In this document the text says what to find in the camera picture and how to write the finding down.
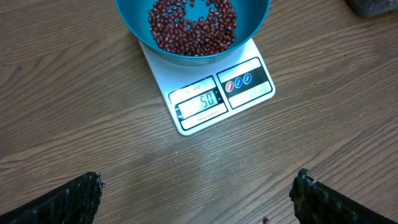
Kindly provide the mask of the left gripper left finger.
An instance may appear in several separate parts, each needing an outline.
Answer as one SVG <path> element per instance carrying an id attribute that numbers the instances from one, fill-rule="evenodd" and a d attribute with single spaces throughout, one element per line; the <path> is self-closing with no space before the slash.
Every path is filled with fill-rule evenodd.
<path id="1" fill-rule="evenodd" d="M 104 182 L 87 172 L 46 194 L 1 215 L 7 224 L 92 224 L 101 203 Z"/>

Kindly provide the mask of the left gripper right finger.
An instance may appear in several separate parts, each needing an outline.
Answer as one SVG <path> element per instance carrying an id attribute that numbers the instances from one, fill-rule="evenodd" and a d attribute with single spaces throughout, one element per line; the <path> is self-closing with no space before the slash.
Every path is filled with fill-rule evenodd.
<path id="1" fill-rule="evenodd" d="M 289 197 L 301 224 L 397 224 L 351 200 L 300 169 Z"/>

